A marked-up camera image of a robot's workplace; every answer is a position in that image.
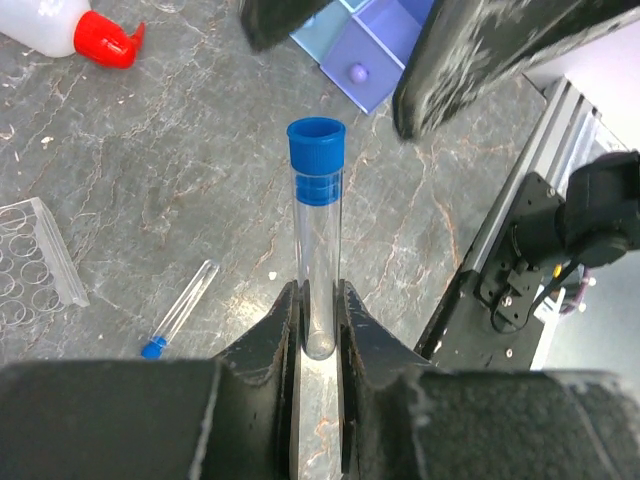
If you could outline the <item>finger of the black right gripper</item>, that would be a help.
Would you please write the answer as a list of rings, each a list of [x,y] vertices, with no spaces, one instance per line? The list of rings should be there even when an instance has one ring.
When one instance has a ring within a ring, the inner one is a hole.
[[[329,4],[329,0],[245,0],[240,2],[240,23],[251,49],[266,51]]]
[[[636,1],[437,1],[393,95],[395,131],[418,140],[501,82],[638,19]]]

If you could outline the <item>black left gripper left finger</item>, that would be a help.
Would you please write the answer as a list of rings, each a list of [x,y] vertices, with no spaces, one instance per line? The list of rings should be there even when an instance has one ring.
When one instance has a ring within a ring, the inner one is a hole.
[[[5,479],[289,479],[300,295],[286,284],[210,359],[29,361],[1,370]]]

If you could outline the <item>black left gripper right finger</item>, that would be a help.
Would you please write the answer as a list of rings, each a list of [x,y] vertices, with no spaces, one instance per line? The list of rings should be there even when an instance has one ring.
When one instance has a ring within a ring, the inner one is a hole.
[[[347,479],[635,479],[639,394],[599,371],[437,369],[337,288]]]

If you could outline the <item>blue capped test tube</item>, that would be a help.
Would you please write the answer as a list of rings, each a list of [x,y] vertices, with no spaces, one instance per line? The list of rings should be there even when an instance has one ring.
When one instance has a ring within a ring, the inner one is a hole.
[[[211,259],[205,260],[177,300],[167,311],[160,324],[141,349],[143,359],[159,359],[174,340],[209,285],[219,272],[219,265]]]
[[[345,125],[307,117],[287,128],[303,348],[317,361],[337,343]]]

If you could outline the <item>white plastic wash bottle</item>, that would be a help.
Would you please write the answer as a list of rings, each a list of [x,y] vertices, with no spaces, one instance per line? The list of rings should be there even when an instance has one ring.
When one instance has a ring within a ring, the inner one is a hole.
[[[1,3],[1,33],[49,58],[81,55],[110,69],[128,69],[144,41],[91,8],[88,1],[7,0]]]

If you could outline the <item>clear test tube rack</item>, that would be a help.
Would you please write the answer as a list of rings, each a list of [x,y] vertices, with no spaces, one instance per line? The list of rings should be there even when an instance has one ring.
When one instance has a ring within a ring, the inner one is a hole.
[[[54,217],[38,197],[1,208],[1,334],[89,305]]]

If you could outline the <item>light blue drawer organizer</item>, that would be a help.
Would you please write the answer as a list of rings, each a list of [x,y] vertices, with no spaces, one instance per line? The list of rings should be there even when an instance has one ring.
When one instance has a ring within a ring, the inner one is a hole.
[[[364,113],[395,90],[432,0],[332,1],[290,37]]]

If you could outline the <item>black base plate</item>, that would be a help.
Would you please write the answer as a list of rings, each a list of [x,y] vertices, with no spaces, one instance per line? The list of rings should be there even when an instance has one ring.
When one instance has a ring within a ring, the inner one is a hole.
[[[459,270],[415,350],[444,370],[527,370],[543,324],[529,309],[543,277],[565,252],[564,201],[527,174],[481,267]]]

